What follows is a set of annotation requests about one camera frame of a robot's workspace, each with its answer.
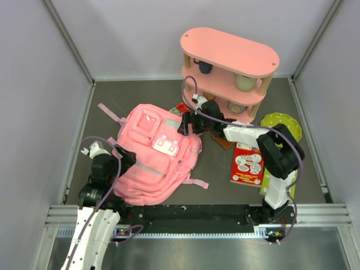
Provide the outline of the pink student backpack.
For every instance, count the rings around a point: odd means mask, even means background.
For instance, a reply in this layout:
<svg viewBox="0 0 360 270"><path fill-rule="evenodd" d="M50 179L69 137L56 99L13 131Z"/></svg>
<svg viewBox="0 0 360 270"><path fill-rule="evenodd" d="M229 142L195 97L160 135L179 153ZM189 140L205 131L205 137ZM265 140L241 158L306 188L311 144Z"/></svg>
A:
<svg viewBox="0 0 360 270"><path fill-rule="evenodd" d="M202 142L196 134L177 132L180 116L155 105L140 104L126 118L120 118L104 104L98 106L120 124L117 138L110 137L109 142L136 154L136 163L114 187L114 194L127 204L161 204L182 184L208 189L207 182L191 178Z"/></svg>

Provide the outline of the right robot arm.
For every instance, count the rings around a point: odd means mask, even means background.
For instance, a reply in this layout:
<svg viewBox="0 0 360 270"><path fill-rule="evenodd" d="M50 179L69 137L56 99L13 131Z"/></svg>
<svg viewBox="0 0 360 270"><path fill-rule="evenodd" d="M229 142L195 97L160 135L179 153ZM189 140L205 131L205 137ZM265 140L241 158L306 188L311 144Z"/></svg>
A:
<svg viewBox="0 0 360 270"><path fill-rule="evenodd" d="M289 203L294 202L290 189L294 186L295 173L303 170L304 159L304 151L288 127L282 123L261 127L225 118L215 101L206 101L182 114L178 133L187 136L206 131L260 151L264 166L270 173L269 186L261 209L249 207L247 219L256 225L282 219L284 211L289 210Z"/></svg>

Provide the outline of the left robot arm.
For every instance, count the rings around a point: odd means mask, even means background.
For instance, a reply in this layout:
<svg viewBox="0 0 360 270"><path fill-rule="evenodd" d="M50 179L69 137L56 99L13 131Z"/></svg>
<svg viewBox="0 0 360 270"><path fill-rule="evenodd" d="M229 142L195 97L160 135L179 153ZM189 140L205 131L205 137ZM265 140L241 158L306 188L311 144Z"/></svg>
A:
<svg viewBox="0 0 360 270"><path fill-rule="evenodd" d="M81 153L92 160L88 182L79 193L76 226L62 269L101 269L115 226L127 218L116 181L136 164L136 154L118 145L108 152L94 141Z"/></svg>

